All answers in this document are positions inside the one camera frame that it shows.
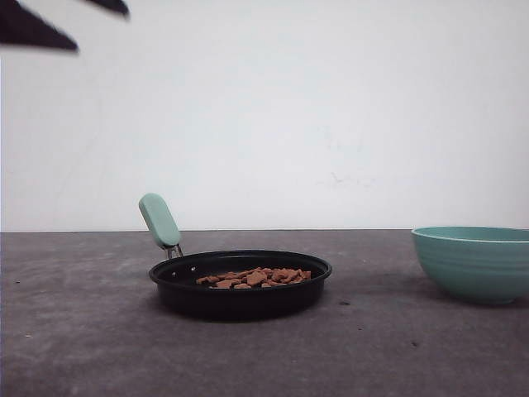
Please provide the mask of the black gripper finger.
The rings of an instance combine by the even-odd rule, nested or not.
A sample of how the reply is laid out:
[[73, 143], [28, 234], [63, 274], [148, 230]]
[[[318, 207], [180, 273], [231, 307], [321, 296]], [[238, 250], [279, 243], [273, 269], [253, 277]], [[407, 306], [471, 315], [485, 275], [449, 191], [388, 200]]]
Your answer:
[[119, 14], [125, 18], [130, 16], [129, 7], [122, 0], [88, 0], [88, 2], [106, 11]]
[[1, 1], [1, 44], [79, 50], [73, 39], [18, 1]]

